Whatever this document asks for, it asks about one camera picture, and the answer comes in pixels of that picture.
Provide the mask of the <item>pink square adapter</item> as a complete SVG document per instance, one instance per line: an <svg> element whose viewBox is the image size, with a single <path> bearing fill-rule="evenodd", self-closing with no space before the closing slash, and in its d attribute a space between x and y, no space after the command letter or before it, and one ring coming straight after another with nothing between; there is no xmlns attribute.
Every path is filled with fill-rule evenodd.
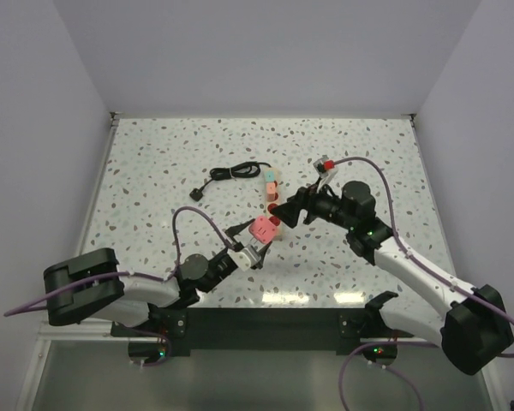
<svg viewBox="0 0 514 411"><path fill-rule="evenodd" d="M248 228L251 236L261 244L269 244L278 233L278 226L265 216L257 217Z"/></svg>

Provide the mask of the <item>teal USB charger plug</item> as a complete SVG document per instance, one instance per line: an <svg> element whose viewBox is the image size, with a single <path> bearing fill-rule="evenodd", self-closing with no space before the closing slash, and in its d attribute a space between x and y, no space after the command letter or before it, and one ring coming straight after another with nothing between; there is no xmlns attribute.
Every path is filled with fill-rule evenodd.
<svg viewBox="0 0 514 411"><path fill-rule="evenodd" d="M278 180L278 176L274 170L267 170L265 172L266 183L268 183L268 182L275 183L277 180Z"/></svg>

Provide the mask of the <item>salmon pink charger plug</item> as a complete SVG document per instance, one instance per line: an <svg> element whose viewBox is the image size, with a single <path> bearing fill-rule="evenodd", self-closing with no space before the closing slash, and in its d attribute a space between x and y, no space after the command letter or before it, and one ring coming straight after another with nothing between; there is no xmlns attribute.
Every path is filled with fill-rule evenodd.
<svg viewBox="0 0 514 411"><path fill-rule="evenodd" d="M266 183L266 202L273 202L278 198L278 185L276 182Z"/></svg>

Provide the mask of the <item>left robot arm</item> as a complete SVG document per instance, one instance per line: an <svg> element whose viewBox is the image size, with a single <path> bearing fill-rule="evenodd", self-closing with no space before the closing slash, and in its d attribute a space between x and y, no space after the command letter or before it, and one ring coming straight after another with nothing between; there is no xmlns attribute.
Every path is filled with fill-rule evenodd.
<svg viewBox="0 0 514 411"><path fill-rule="evenodd" d="M247 245L237 242L211 259L192 254L170 279L118 271L111 248L52 265L43 274L49 324L64 326L89 318L105 319L151 336L160 326L160 315L151 307L190 307L200 300L201 293L213 291L235 271L260 269L278 226L277 218L260 216L231 227L226 230L229 238L246 229L252 241Z"/></svg>

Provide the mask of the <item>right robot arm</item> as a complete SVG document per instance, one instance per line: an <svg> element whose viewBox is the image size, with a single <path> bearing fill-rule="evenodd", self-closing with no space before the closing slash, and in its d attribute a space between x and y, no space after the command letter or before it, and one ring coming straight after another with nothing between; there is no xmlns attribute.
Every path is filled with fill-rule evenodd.
<svg viewBox="0 0 514 411"><path fill-rule="evenodd" d="M272 209L290 228L319 218L346 231L352 252L386 271L416 292L437 313L436 319L415 319L402 308L376 307L364 316L367 331L377 337L391 329L405 331L440 347L461 372L474 375L514 342L500 293L489 285L477 288L424 259L375 212L369 186L352 181L340 195L329 188L299 188Z"/></svg>

